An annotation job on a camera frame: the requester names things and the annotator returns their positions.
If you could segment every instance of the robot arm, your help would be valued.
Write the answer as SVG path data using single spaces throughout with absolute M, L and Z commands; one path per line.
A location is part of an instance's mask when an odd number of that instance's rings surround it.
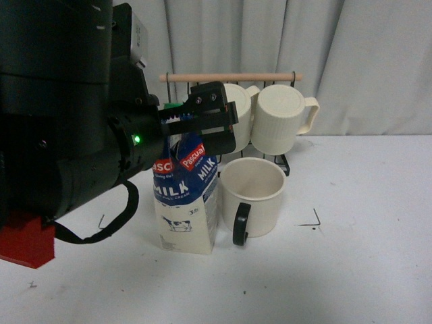
M 223 128 L 202 135 L 207 154 L 235 149 L 236 108 L 222 83 L 193 87 L 181 107 L 158 110 L 138 67 L 144 27 L 128 4 L 1 3 L 0 228 L 15 211 L 48 226 L 125 184 L 153 166 L 166 136 Z M 181 113 L 192 118 L 161 124 Z

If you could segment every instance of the cow illustration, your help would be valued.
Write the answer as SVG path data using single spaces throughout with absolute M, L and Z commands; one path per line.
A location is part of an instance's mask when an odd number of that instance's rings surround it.
M 162 218 L 168 223 L 169 230 L 172 232 L 184 232 L 188 233 L 192 231 L 192 226 L 190 225 L 190 221 L 172 221 L 165 216 Z

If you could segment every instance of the red block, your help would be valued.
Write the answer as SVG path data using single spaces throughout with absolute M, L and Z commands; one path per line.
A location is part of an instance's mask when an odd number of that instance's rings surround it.
M 12 212 L 0 230 L 0 259 L 37 269 L 54 259 L 54 226 L 42 226 L 42 217 Z

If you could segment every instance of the screw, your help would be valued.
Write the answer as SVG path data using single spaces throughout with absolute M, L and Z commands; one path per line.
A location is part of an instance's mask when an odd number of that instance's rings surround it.
M 110 117 L 109 120 L 111 120 L 113 122 L 113 124 L 115 124 L 115 125 L 120 124 L 120 121 L 117 117 Z
M 0 169 L 5 169 L 5 156 L 3 152 L 0 151 Z
M 44 149 L 45 150 L 48 147 L 47 141 L 46 140 L 40 140 L 39 143 L 38 143 L 38 147 L 40 149 Z

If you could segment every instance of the white mug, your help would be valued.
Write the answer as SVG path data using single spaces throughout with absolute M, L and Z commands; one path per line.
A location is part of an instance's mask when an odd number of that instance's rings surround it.
M 257 86 L 250 86 L 246 90 L 237 84 L 224 84 L 225 92 L 227 94 L 228 102 L 235 101 L 238 123 L 233 125 L 234 136 L 236 138 L 236 149 L 233 153 L 240 152 L 244 149 L 250 141 L 250 130 L 252 123 L 250 121 L 250 114 L 253 107 L 254 97 L 259 94 Z
M 310 111 L 303 124 L 305 107 L 310 107 Z M 268 86 L 258 96 L 250 140 L 262 153 L 285 154 L 294 145 L 296 135 L 311 130 L 318 110 L 316 98 L 304 98 L 291 86 Z
M 221 210 L 233 243 L 269 233 L 276 225 L 286 175 L 276 164 L 256 157 L 229 162 L 222 169 Z

